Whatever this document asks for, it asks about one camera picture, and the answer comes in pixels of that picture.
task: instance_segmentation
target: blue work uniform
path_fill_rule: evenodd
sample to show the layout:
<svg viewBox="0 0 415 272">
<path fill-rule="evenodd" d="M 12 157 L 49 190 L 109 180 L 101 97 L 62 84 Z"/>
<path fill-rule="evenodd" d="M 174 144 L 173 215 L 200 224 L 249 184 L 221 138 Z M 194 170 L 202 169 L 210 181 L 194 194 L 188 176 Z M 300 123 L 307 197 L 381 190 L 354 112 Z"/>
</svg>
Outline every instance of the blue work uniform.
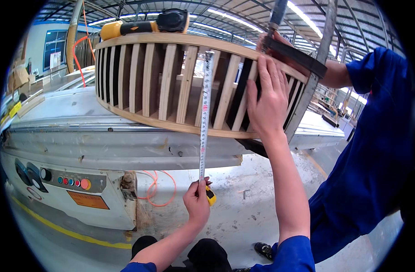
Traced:
<svg viewBox="0 0 415 272">
<path fill-rule="evenodd" d="M 415 166 L 410 122 L 415 94 L 406 59 L 376 48 L 346 67 L 358 94 L 372 92 L 353 138 L 309 199 L 315 263 L 368 234 L 396 210 Z"/>
<path fill-rule="evenodd" d="M 306 236 L 293 236 L 284 240 L 280 246 L 272 246 L 273 264 L 255 265 L 250 272 L 296 271 L 314 272 L 315 264 L 310 249 L 310 241 Z M 122 272 L 156 272 L 152 262 L 143 264 L 130 262 Z"/>
</svg>

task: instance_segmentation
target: tape measure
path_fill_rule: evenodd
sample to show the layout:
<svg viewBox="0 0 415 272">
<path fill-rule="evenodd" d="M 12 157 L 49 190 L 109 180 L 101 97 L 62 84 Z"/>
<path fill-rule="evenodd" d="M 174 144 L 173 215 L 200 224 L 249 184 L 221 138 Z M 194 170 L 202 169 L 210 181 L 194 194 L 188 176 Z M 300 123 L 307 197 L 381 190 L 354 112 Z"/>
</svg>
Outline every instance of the tape measure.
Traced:
<svg viewBox="0 0 415 272">
<path fill-rule="evenodd" d="M 203 98 L 201 107 L 201 126 L 200 126 L 200 167 L 199 167 L 199 181 L 205 178 L 206 166 L 206 147 L 208 142 L 208 128 L 209 128 L 209 112 L 210 112 L 210 93 L 212 91 L 212 74 L 214 70 L 214 54 L 213 51 L 206 51 L 205 63 L 203 65 Z M 209 205 L 212 206 L 217 197 L 209 187 L 206 186 L 206 196 Z"/>
</svg>

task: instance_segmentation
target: orange hose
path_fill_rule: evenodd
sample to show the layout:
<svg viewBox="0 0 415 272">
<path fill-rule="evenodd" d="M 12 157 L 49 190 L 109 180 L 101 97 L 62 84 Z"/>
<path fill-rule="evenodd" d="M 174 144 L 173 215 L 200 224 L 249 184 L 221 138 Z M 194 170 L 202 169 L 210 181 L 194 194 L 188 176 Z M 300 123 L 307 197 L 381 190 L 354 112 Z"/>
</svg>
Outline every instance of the orange hose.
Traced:
<svg viewBox="0 0 415 272">
<path fill-rule="evenodd" d="M 80 38 L 77 42 L 75 42 L 75 43 L 74 43 L 74 45 L 73 45 L 73 49 L 72 49 L 72 51 L 73 51 L 73 57 L 74 57 L 74 61 L 76 62 L 76 65 L 77 65 L 77 67 L 78 67 L 78 69 L 79 69 L 80 76 L 82 77 L 82 82 L 84 83 L 84 87 L 86 87 L 86 85 L 85 85 L 85 78 L 84 78 L 84 74 L 82 73 L 82 69 L 80 68 L 79 62 L 77 61 L 76 54 L 74 53 L 74 48 L 76 47 L 76 45 L 77 45 L 78 43 L 80 43 L 81 41 L 83 41 L 83 40 L 85 40 L 85 39 L 87 39 L 87 38 L 88 38 L 88 36 L 85 36 L 85 37 Z"/>
<path fill-rule="evenodd" d="M 139 199 L 147 199 L 147 201 L 149 201 L 149 203 L 152 204 L 155 207 L 164 207 L 164 206 L 167 206 L 168 204 L 170 204 L 173 201 L 174 197 L 176 196 L 176 189 L 177 188 L 176 188 L 176 181 L 174 180 L 174 178 L 169 173 L 167 173 L 166 171 L 162 171 L 165 174 L 167 174 L 173 180 L 173 183 L 174 183 L 174 192 L 173 192 L 173 196 L 170 198 L 170 200 L 167 201 L 167 203 L 161 204 L 161 205 L 157 205 L 157 204 L 154 204 L 152 201 L 150 201 L 150 198 L 155 195 L 156 189 L 157 189 L 157 172 L 154 171 L 155 176 L 156 176 L 156 177 L 154 177 L 151 173 L 149 173 L 149 172 L 147 172 L 145 170 L 143 170 L 143 171 L 146 172 L 147 174 L 149 174 L 152 177 L 153 182 L 152 182 L 152 184 L 150 184 L 149 188 L 147 189 L 147 197 L 145 197 L 145 198 L 138 197 L 138 198 Z M 153 190 L 153 193 L 150 194 L 149 192 L 150 192 L 150 189 L 152 188 L 153 185 L 154 185 L 154 190 Z"/>
<path fill-rule="evenodd" d="M 82 7 L 84 8 L 84 22 L 85 22 L 85 30 L 87 31 L 88 36 L 88 27 L 87 27 L 87 18 L 85 17 L 85 2 L 82 0 Z M 94 55 L 93 47 L 91 46 L 91 40 L 88 38 L 88 43 L 90 44 L 91 54 L 93 55 L 94 63 L 96 63 L 96 56 Z"/>
</svg>

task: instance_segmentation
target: ceiling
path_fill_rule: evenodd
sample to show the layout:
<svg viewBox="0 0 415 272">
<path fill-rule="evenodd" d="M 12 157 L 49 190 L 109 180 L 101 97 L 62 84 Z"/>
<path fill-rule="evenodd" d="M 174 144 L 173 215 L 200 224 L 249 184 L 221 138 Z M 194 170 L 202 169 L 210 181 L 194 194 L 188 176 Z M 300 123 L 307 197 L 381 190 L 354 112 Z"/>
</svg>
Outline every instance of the ceiling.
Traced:
<svg viewBox="0 0 415 272">
<path fill-rule="evenodd" d="M 36 21 L 69 21 L 75 2 L 75 0 L 49 1 L 37 14 Z M 87 24 L 92 23 L 94 27 L 101 27 L 109 21 L 96 23 L 97 21 L 118 15 L 123 17 L 132 15 L 123 18 L 126 22 L 134 21 L 135 18 L 154 20 L 157 17 L 154 14 L 160 13 L 162 9 L 187 9 L 192 15 L 188 29 L 190 34 L 208 35 L 236 44 L 252 46 L 257 42 L 260 32 L 266 30 L 274 2 L 273 0 L 85 0 L 85 12 Z M 328 0 L 291 0 L 279 28 L 280 34 L 292 41 L 295 32 L 296 48 L 307 53 L 316 51 L 321 40 L 317 31 L 319 30 L 320 33 L 324 31 L 327 3 Z M 384 25 L 389 48 L 403 55 L 399 40 L 385 18 Z M 346 62 L 362 59 L 363 55 L 372 52 L 376 47 L 386 47 L 383 24 L 372 1 L 338 0 L 335 27 L 331 43 L 332 54 L 329 55 L 331 58 L 335 58 L 339 36 L 341 39 L 339 56 L 342 55 L 345 47 L 352 49 L 346 56 Z"/>
</svg>

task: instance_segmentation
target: window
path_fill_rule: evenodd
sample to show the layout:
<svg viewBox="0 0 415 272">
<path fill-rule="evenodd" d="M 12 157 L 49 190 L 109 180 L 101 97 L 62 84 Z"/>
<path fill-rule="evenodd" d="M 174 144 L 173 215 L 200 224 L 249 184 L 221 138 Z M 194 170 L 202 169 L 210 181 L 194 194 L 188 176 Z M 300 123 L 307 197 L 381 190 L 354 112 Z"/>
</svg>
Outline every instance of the window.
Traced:
<svg viewBox="0 0 415 272">
<path fill-rule="evenodd" d="M 65 61 L 67 30 L 49 30 L 44 44 L 43 71 L 51 67 L 51 54 L 61 52 L 61 63 Z"/>
</svg>

